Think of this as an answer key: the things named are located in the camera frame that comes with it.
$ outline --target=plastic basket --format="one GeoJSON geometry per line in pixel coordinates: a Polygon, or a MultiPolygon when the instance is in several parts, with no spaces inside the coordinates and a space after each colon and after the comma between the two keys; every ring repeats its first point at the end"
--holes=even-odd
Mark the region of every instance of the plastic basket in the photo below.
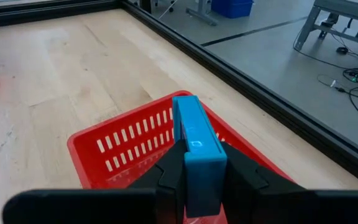
{"type": "MultiPolygon", "coordinates": [[[[188,95],[192,94],[188,91],[174,92],[72,135],[67,144],[83,188],[124,188],[151,168],[174,143],[172,98],[188,95]]],[[[290,179],[207,106],[203,106],[219,140],[290,179]]]]}

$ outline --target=blue block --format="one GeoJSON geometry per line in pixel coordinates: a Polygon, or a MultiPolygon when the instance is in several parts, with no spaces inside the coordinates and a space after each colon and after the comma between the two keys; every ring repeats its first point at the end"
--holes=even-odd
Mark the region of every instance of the blue block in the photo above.
{"type": "Polygon", "coordinates": [[[253,1],[250,0],[213,0],[211,4],[211,9],[218,14],[225,16],[227,18],[238,18],[243,16],[249,16],[251,14],[251,9],[253,1]]]}
{"type": "Polygon", "coordinates": [[[220,212],[227,156],[197,96],[173,98],[175,142],[186,139],[187,217],[220,212]]]}

